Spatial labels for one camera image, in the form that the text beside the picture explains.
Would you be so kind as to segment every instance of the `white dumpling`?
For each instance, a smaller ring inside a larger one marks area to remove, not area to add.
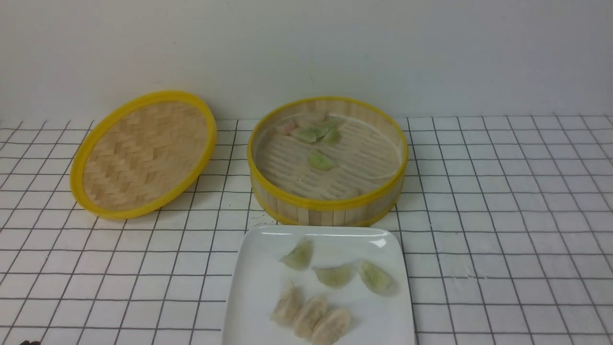
[[[311,338],[315,325],[328,311],[328,300],[320,295],[311,298],[294,320],[294,334],[299,338]]]
[[[302,293],[292,282],[287,282],[270,320],[280,326],[291,325],[302,306]]]
[[[311,336],[313,345],[332,345],[336,343],[349,330],[351,313],[346,308],[330,311],[315,326]]]

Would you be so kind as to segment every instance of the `countertop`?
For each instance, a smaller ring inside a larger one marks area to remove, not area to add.
[[[374,227],[402,244],[418,344],[611,344],[612,119],[397,121],[411,161]],[[69,191],[93,125],[0,123],[0,342],[220,345],[242,236],[275,223],[249,184],[255,121],[219,121],[197,183],[122,222]]]

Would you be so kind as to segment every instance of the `white wall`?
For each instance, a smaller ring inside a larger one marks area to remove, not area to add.
[[[218,118],[330,94],[396,116],[613,114],[613,1],[0,1],[0,118],[102,118],[165,88]]]

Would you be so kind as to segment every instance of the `white plate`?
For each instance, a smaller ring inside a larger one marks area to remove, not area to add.
[[[375,295],[355,274],[340,289],[328,288],[312,269],[294,271],[279,262],[303,237],[313,240],[312,266],[336,266],[369,260],[388,272],[398,284],[391,297]],[[273,225],[247,232],[238,252],[227,302],[222,345],[308,344],[269,320],[281,289],[291,280],[305,300],[325,294],[331,306],[349,308],[349,332],[335,345],[414,345],[411,295],[404,255],[398,240],[375,228],[292,227]]]

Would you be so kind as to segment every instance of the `grid pattern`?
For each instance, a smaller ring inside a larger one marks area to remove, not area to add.
[[[420,345],[613,343],[610,117],[398,119],[404,191],[375,226],[405,253]],[[0,341],[221,344],[255,121],[219,121],[187,192],[97,219],[68,172],[93,123],[0,124]]]

